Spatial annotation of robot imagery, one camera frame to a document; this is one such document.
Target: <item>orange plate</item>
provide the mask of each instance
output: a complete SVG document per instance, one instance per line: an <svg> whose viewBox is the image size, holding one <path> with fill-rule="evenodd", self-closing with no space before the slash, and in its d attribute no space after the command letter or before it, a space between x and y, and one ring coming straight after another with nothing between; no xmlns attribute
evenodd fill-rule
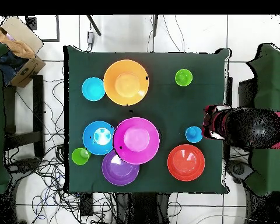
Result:
<svg viewBox="0 0 280 224"><path fill-rule="evenodd" d="M205 159L202 152L190 144L175 147L167 160L171 175L181 181L197 179L203 172Z"/></svg>
<svg viewBox="0 0 280 224"><path fill-rule="evenodd" d="M140 102L147 93L148 85L145 69L133 60L126 59L113 63L104 75L107 96L122 106Z"/></svg>

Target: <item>bowl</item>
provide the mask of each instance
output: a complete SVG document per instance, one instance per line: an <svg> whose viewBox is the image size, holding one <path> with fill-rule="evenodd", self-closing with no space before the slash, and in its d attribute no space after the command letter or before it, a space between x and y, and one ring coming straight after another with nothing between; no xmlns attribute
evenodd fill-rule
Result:
<svg viewBox="0 0 280 224"><path fill-rule="evenodd" d="M175 81L179 86L188 86L192 82L192 79L192 73L188 69L180 69L176 72Z"/></svg>
<svg viewBox="0 0 280 224"><path fill-rule="evenodd" d="M104 89L107 96L122 106L140 102L148 91L149 79L145 69L133 60L120 60L107 69Z"/></svg>
<svg viewBox="0 0 280 224"><path fill-rule="evenodd" d="M105 95L104 83L101 79L92 77L83 82L82 94L90 101L98 101Z"/></svg>
<svg viewBox="0 0 280 224"><path fill-rule="evenodd" d="M114 149L117 155L133 165L150 161L159 149L156 127L144 118L128 118L115 129Z"/></svg>
<svg viewBox="0 0 280 224"><path fill-rule="evenodd" d="M85 148L78 148L72 152L72 161L77 165L84 165L90 158L91 153Z"/></svg>
<svg viewBox="0 0 280 224"><path fill-rule="evenodd" d="M205 159L197 147L182 144L170 152L167 166L175 179L191 181L197 179L204 171Z"/></svg>
<svg viewBox="0 0 280 224"><path fill-rule="evenodd" d="M83 144L94 155L105 155L113 149L114 127L104 121L89 124L82 136Z"/></svg>
<svg viewBox="0 0 280 224"><path fill-rule="evenodd" d="M193 144L196 144L197 142L200 142L202 139L202 131L197 126L192 126L186 129L185 131L185 137L187 140Z"/></svg>
<svg viewBox="0 0 280 224"><path fill-rule="evenodd" d="M105 179L111 184L126 186L136 179L139 173L139 165L133 165L123 161L112 150L104 157L101 170Z"/></svg>

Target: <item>blue bowl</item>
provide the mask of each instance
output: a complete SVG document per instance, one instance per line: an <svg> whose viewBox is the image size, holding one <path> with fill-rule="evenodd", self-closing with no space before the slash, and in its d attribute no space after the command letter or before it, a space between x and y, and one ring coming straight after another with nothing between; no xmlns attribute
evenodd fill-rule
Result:
<svg viewBox="0 0 280 224"><path fill-rule="evenodd" d="M197 126L187 128L185 131L185 135L187 140L193 144L201 141L202 139L201 129Z"/></svg>
<svg viewBox="0 0 280 224"><path fill-rule="evenodd" d="M88 78L83 82L82 93L85 98L96 102L105 95L104 83L100 78Z"/></svg>
<svg viewBox="0 0 280 224"><path fill-rule="evenodd" d="M83 133L85 148L94 155L105 155L113 149L114 127L104 121L89 124Z"/></svg>

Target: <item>purple plate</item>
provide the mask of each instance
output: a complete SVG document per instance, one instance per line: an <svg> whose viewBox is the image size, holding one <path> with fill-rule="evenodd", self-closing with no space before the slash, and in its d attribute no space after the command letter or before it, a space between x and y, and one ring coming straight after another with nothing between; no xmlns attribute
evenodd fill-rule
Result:
<svg viewBox="0 0 280 224"><path fill-rule="evenodd" d="M104 157L101 170L106 180L111 184L125 186L136 179L139 173L139 165L133 165L123 161L112 150Z"/></svg>

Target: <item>orange bowl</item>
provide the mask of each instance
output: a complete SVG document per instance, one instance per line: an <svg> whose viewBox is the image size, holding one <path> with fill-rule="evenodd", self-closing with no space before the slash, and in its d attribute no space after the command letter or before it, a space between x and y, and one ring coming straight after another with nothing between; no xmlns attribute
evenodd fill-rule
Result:
<svg viewBox="0 0 280 224"><path fill-rule="evenodd" d="M142 65L133 60L113 63L104 75L106 95L122 106L140 102L148 91L148 85L148 74Z"/></svg>

